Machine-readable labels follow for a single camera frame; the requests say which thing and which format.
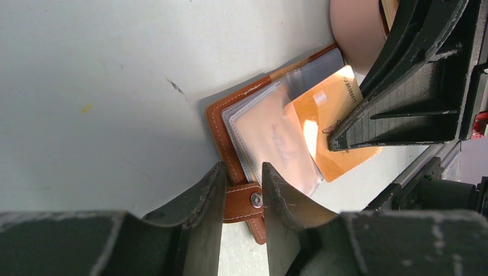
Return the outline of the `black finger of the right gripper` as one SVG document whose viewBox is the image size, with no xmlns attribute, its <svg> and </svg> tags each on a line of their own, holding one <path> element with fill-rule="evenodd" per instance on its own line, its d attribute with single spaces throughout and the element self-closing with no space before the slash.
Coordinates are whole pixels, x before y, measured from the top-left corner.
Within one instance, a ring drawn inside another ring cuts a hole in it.
<svg viewBox="0 0 488 276">
<path fill-rule="evenodd" d="M 375 97 L 408 80 L 446 42 L 468 1 L 400 1 L 386 43 L 360 85 Z"/>
<path fill-rule="evenodd" d="M 332 151 L 474 137 L 487 110 L 487 2 L 468 1 L 446 42 L 408 80 L 365 97 L 328 138 Z"/>
</svg>

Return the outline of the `pink oval tray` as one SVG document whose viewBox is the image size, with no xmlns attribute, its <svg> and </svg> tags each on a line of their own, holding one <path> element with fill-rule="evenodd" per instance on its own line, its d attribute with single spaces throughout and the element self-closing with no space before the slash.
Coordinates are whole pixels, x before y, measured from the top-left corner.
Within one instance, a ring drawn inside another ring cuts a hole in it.
<svg viewBox="0 0 488 276">
<path fill-rule="evenodd" d="M 367 75 L 388 36 L 380 1 L 333 0 L 330 23 L 346 61 L 356 72 Z"/>
</svg>

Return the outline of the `brown leather card holder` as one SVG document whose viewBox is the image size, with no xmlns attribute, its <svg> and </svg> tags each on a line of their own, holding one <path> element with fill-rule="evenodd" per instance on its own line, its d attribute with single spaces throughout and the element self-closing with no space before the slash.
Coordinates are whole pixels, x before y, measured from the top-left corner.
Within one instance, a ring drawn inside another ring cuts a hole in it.
<svg viewBox="0 0 488 276">
<path fill-rule="evenodd" d="M 246 222 L 257 244 L 266 243 L 263 163 L 271 163 L 307 196 L 323 181 L 290 104 L 343 66 L 341 51 L 332 44 L 272 71 L 206 109 L 212 136 L 231 178 L 224 222 Z"/>
</svg>

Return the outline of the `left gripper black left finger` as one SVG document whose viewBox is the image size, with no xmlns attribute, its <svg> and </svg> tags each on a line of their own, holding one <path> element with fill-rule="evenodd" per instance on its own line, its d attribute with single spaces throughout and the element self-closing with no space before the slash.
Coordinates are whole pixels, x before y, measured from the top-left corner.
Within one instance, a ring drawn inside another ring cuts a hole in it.
<svg viewBox="0 0 488 276">
<path fill-rule="evenodd" d="M 2 275 L 216 275 L 227 170 L 142 218 L 126 211 L 3 212 Z"/>
</svg>

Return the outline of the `gold black-striped credit card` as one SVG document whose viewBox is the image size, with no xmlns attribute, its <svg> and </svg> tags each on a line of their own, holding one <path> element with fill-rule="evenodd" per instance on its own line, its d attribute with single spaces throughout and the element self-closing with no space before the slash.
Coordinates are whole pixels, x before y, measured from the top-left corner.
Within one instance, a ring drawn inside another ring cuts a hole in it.
<svg viewBox="0 0 488 276">
<path fill-rule="evenodd" d="M 290 185 L 311 196 L 322 177 L 303 135 L 284 111 L 290 102 L 287 85 L 273 84 L 230 115 L 228 125 L 249 182 L 262 183 L 262 165 L 268 162 Z"/>
</svg>

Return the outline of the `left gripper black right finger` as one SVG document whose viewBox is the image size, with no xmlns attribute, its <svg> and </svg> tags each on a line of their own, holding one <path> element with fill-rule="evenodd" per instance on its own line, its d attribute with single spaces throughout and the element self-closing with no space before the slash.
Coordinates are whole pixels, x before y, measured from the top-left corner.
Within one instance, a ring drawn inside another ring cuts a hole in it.
<svg viewBox="0 0 488 276">
<path fill-rule="evenodd" d="M 262 165 L 270 275 L 486 275 L 487 219 L 470 210 L 334 213 Z"/>
</svg>

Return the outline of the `gold VIP credit card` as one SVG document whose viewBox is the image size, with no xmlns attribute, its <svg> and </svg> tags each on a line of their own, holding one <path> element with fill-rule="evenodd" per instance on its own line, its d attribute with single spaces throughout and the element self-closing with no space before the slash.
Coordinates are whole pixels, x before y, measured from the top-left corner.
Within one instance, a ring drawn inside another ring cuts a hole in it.
<svg viewBox="0 0 488 276">
<path fill-rule="evenodd" d="M 332 182 L 382 151 L 367 147 L 332 151 L 328 138 L 363 100 L 350 65 L 344 66 L 286 105 L 325 181 Z"/>
</svg>

